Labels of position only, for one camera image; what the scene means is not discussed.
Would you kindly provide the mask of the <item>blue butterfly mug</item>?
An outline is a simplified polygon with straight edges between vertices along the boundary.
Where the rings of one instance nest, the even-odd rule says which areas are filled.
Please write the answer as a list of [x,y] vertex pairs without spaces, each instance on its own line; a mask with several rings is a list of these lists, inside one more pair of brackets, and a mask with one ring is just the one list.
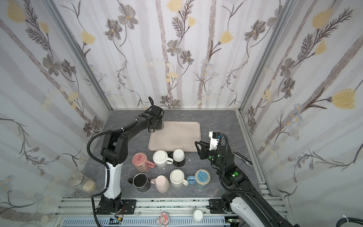
[[187,177],[188,183],[200,190],[204,189],[210,183],[210,179],[210,173],[205,169],[199,169],[194,176]]

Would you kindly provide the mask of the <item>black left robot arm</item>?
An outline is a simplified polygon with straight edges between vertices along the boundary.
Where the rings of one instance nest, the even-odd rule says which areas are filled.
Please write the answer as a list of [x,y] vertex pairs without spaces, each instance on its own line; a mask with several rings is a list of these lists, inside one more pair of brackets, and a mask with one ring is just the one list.
[[127,126],[94,136],[94,138],[104,136],[104,140],[100,150],[102,159],[95,157],[92,159],[105,166],[105,188],[96,195],[101,197],[98,206],[94,203],[95,196],[91,197],[95,214],[116,214],[122,210],[120,180],[122,165],[128,157],[128,142],[145,129],[149,132],[162,129],[163,116],[164,110],[152,105]]

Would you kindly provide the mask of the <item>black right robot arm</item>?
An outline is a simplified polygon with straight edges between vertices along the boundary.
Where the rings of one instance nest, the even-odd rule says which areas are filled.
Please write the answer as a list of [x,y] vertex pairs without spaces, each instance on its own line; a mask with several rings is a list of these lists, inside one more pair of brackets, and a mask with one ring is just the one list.
[[201,160],[210,161],[226,193],[221,199],[210,199],[207,207],[212,214],[234,213],[251,227],[292,227],[252,185],[248,176],[235,164],[229,145],[217,145],[196,141]]

